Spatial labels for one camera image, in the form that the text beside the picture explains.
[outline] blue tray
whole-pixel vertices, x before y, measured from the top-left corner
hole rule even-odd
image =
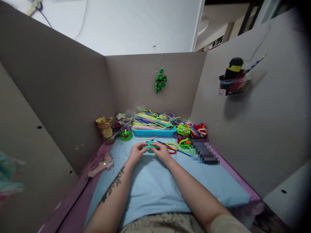
[[[174,133],[177,131],[176,126],[170,130],[145,130],[145,129],[133,129],[134,135],[136,137],[173,137]]]

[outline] pink mat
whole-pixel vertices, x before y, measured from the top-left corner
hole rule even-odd
[[[258,202],[262,198],[248,185],[248,183],[227,163],[227,161],[209,144],[205,143],[206,147],[213,152],[213,154],[220,160],[220,164],[226,169],[226,171],[242,186],[242,188],[249,194],[251,202]],[[70,210],[71,206],[74,204],[79,194],[85,187],[88,181],[88,172],[95,169],[99,162],[103,161],[106,152],[109,152],[112,148],[111,146],[106,146],[103,143],[98,151],[95,153],[90,162],[86,165],[84,170],[81,172],[77,184],[73,190],[68,193],[60,205],[55,209],[48,221],[39,230],[40,233],[55,233],[58,226],[61,224],[62,220]],[[83,232],[84,223],[86,220],[86,215],[92,200],[93,193],[95,191],[96,185],[100,175],[93,178],[79,200],[71,210],[70,214],[67,216],[66,220],[63,222],[59,233],[71,233],[71,232]]]

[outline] cardboard wall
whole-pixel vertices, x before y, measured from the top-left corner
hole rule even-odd
[[[193,105],[191,119],[206,123],[213,146],[263,197],[309,156],[310,60],[304,31],[291,10],[208,51]],[[218,75],[232,58],[250,59],[267,32],[247,61],[252,65],[267,53],[251,72],[250,91],[219,96]]]
[[[3,2],[0,15],[0,61],[79,173],[103,142],[94,120],[115,115],[105,58]]]
[[[206,53],[106,56],[116,112],[139,105],[154,112],[173,112],[187,119],[192,110]],[[155,91],[156,72],[164,65],[166,86]]]
[[[22,193],[0,200],[1,232],[38,232],[78,178],[0,63],[0,150],[25,162]]]

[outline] pink glue gun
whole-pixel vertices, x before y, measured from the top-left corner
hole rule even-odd
[[[112,166],[113,166],[112,158],[111,158],[109,152],[107,152],[107,153],[105,154],[104,161],[103,161],[103,162],[100,162],[97,168],[95,168],[95,169],[92,170],[92,171],[89,171],[89,172],[88,172],[88,176],[91,177],[91,178],[94,178],[94,177],[97,176],[99,173],[101,173],[104,169],[110,170],[110,168],[111,168]]]

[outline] tattoo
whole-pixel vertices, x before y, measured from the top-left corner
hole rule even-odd
[[[111,183],[111,185],[109,186],[109,188],[107,189],[106,193],[103,195],[102,199],[100,200],[99,204],[101,202],[105,202],[105,200],[107,199],[107,194],[109,194],[109,196],[112,193],[112,188],[114,187],[114,185],[116,184],[116,186],[118,186],[121,183],[120,177],[122,176],[122,174],[124,174],[124,169],[125,167],[123,166],[121,168],[121,170],[119,171],[119,173],[117,174],[116,178],[113,180],[113,182]]]

